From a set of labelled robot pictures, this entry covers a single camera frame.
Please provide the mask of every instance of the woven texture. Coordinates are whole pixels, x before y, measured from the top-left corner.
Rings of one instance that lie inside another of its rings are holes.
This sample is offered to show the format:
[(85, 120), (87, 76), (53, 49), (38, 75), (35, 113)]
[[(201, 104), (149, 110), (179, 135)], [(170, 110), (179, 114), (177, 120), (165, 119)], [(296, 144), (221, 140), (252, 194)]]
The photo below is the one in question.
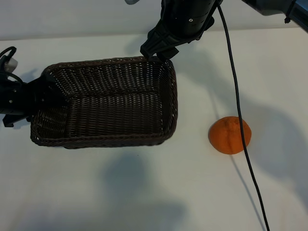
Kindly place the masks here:
[(31, 140), (69, 149), (157, 145), (178, 117), (171, 61), (143, 57), (60, 63), (47, 67), (68, 106), (38, 111)]

